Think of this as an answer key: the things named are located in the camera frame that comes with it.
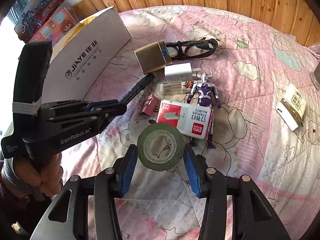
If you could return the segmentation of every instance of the blue gripper pad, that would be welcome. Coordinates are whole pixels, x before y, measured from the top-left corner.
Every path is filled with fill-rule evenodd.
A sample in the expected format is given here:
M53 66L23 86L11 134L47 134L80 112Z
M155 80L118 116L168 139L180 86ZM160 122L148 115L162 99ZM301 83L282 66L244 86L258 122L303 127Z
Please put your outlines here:
M199 197L201 194L199 175L187 149L185 150L185 157L183 158L183 161L189 177L191 189L193 193L196 194L197 197Z
M137 147L135 146L134 149L132 150L128 164L122 175L121 189L120 189L122 196L124 196L129 191L134 169L136 168L137 160L138 160L138 152L137 152Z

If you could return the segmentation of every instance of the red and white box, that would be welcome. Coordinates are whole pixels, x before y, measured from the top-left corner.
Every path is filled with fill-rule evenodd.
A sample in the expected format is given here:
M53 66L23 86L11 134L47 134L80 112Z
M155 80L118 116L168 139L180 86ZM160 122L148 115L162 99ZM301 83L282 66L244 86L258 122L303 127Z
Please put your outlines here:
M207 139L212 118L209 107L162 100L157 122L171 124L184 135Z

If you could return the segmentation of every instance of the pink bedspread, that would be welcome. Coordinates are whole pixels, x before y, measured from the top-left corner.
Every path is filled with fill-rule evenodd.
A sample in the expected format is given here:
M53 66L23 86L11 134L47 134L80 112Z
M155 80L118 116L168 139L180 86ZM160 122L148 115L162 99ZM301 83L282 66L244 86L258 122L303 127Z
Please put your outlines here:
M207 149L198 140L196 154L209 166L233 177L251 176L281 218L291 239L299 239L320 209L320 95L309 73L317 59L287 35L235 13L192 6L163 6L120 14L132 39L97 78L86 100L120 99L142 77L133 50L163 39L216 38L219 48L193 68L212 70L223 107L214 107L214 141ZM138 114L143 95L160 94L163 71L135 98L124 116L107 129L63 153L64 181L98 174L136 143L151 119ZM291 132L275 111L292 82L308 106L300 127ZM165 96L183 101L185 94ZM204 210L189 186L183 162L170 171L144 168L138 161L125 199L116 200L124 239L197 239ZM90 237L94 238L92 210ZM226 239L232 233L228 198Z

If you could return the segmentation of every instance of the roll of tape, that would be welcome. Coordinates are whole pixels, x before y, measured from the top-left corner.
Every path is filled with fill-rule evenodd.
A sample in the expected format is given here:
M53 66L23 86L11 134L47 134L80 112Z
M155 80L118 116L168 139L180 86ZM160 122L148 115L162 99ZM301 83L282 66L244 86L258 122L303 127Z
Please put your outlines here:
M166 171L175 166L184 154L185 142L177 128L167 123L155 123L138 137L138 157L154 171Z

